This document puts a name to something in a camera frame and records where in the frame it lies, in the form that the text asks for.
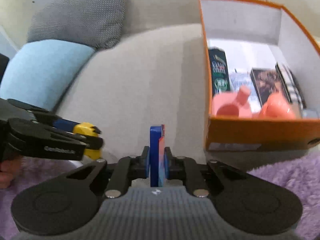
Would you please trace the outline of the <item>person's left hand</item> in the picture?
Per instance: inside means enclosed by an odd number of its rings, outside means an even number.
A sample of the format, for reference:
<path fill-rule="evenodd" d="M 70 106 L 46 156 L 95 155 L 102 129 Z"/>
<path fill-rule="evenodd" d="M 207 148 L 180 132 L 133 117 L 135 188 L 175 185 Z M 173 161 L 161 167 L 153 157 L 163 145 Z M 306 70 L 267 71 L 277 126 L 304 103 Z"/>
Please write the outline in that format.
<path fill-rule="evenodd" d="M 19 174 L 22 166 L 22 156 L 1 162 L 0 188 L 6 189 Z"/>

